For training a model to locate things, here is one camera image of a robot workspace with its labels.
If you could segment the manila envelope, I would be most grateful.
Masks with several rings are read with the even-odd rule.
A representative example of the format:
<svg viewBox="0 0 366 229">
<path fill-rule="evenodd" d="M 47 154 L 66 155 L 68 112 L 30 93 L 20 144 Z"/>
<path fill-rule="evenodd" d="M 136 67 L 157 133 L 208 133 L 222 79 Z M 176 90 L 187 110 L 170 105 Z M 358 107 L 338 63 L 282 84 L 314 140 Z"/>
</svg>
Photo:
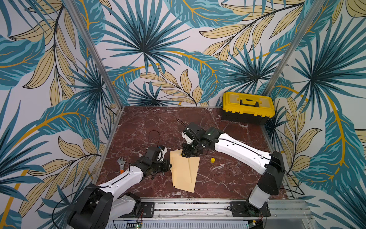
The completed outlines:
<svg viewBox="0 0 366 229">
<path fill-rule="evenodd" d="M 173 186 L 194 193 L 200 158 L 178 156 L 173 157 L 172 163 Z"/>
<path fill-rule="evenodd" d="M 188 158 L 182 156 L 182 150 L 170 152 L 170 161 L 172 164 L 171 172 L 173 186 L 178 188 L 191 183 Z"/>
</svg>

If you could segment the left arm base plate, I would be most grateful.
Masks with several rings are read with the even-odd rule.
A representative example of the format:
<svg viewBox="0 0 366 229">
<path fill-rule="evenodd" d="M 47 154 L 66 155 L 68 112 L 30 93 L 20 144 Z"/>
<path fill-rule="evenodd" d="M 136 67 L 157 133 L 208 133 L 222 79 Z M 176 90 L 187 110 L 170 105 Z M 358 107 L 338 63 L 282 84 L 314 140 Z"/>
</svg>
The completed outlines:
<svg viewBox="0 0 366 229">
<path fill-rule="evenodd" d="M 137 204 L 131 213 L 122 216 L 122 218 L 153 218 L 154 215 L 154 202 L 141 202 Z"/>
</svg>

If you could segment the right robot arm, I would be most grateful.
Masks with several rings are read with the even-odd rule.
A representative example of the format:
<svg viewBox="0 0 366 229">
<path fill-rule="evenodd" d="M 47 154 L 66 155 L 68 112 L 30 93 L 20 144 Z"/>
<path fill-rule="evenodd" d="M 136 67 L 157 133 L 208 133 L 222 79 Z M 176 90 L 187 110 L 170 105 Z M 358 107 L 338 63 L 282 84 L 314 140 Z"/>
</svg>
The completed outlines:
<svg viewBox="0 0 366 229">
<path fill-rule="evenodd" d="M 195 123 L 190 123 L 182 132 L 183 157 L 200 156 L 205 149 L 229 155 L 250 166 L 260 178 L 248 199 L 240 205 L 231 204 L 229 210 L 234 217 L 269 217 L 268 201 L 277 196 L 285 175 L 283 157 L 277 151 L 272 153 L 253 148 L 227 133 L 211 127 L 204 130 Z"/>
</svg>

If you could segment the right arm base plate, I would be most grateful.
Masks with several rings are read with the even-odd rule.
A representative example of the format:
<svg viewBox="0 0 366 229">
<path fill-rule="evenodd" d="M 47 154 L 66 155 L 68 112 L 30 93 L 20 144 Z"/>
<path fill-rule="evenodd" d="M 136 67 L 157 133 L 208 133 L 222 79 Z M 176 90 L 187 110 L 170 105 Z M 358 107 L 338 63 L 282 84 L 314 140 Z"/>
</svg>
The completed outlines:
<svg viewBox="0 0 366 229">
<path fill-rule="evenodd" d="M 269 217 L 271 216 L 268 202 L 261 208 L 256 208 L 246 201 L 232 201 L 227 209 L 231 211 L 233 217 Z"/>
</svg>

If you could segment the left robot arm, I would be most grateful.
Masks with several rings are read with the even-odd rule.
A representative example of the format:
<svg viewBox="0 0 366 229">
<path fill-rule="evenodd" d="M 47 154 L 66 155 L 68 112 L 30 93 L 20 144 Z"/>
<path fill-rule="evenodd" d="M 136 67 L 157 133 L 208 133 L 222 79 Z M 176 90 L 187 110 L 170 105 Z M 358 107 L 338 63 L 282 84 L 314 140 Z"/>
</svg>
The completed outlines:
<svg viewBox="0 0 366 229">
<path fill-rule="evenodd" d="M 145 155 L 119 176 L 99 186 L 88 185 L 71 210 L 67 224 L 73 229 L 104 229 L 121 216 L 139 216 L 141 198 L 127 190 L 146 177 L 168 172 L 172 165 L 165 159 L 167 148 L 151 146 Z"/>
</svg>

